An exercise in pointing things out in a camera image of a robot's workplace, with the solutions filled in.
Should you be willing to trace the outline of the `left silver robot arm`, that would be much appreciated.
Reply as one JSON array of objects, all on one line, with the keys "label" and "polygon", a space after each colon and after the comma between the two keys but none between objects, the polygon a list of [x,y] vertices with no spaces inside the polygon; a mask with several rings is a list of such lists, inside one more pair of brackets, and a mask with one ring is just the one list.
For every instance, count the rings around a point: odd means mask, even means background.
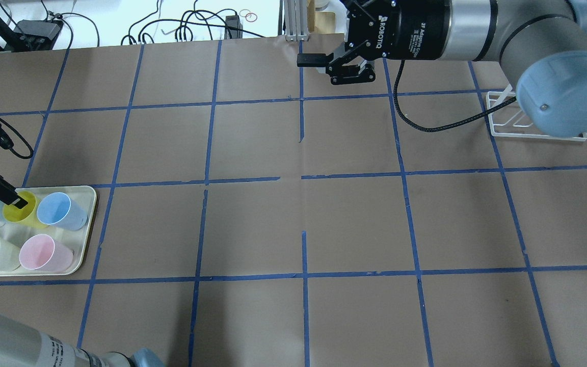
[{"label": "left silver robot arm", "polygon": [[[12,149],[13,142],[0,119],[0,147]],[[0,175],[0,203],[23,211],[31,202],[15,191]],[[142,348],[132,356],[109,352],[95,355],[52,336],[0,315],[0,366],[162,366],[153,351]]]}]

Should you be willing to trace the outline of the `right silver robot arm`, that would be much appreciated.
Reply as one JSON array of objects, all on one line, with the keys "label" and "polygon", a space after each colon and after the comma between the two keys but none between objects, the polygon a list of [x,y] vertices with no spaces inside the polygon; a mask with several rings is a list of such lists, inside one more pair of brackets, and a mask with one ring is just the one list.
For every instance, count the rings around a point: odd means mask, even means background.
[{"label": "right silver robot arm", "polygon": [[587,133],[587,1],[344,1],[344,42],[300,53],[299,67],[322,69],[333,85],[375,80],[373,61],[496,61],[515,97],[460,127],[517,102],[541,132]]}]

